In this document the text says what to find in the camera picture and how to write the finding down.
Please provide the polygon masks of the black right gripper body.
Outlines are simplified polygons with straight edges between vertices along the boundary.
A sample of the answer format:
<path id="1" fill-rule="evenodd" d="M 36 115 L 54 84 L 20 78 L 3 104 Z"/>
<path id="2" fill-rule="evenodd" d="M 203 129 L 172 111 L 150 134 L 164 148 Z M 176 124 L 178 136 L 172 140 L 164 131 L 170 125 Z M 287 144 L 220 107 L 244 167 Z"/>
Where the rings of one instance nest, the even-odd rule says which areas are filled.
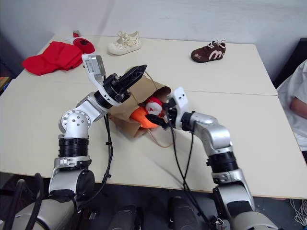
<path id="1" fill-rule="evenodd" d="M 179 125 L 177 124 L 177 106 L 164 105 L 166 121 L 169 127 L 178 129 Z"/>

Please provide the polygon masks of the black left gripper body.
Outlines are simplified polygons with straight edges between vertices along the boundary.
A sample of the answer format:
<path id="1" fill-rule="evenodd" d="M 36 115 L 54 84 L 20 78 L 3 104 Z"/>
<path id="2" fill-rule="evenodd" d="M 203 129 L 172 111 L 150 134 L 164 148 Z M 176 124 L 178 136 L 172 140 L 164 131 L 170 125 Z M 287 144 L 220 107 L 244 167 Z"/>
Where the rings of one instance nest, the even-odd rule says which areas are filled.
<path id="1" fill-rule="evenodd" d="M 130 77 L 119 76 L 115 73 L 103 80 L 103 87 L 108 95 L 118 103 L 123 103 L 130 97 Z"/>

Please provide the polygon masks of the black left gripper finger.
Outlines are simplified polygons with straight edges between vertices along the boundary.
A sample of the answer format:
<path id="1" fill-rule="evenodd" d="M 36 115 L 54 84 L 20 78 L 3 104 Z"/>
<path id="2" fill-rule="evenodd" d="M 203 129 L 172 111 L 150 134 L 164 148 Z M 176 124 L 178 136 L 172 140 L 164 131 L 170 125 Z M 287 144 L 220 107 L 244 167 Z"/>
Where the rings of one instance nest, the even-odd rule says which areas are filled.
<path id="1" fill-rule="evenodd" d="M 144 74 L 147 65 L 140 65 L 130 68 L 120 79 L 120 84 L 135 84 Z"/>
<path id="2" fill-rule="evenodd" d="M 145 72 L 145 69 L 130 69 L 123 75 L 123 90 L 126 91 L 140 80 Z"/>

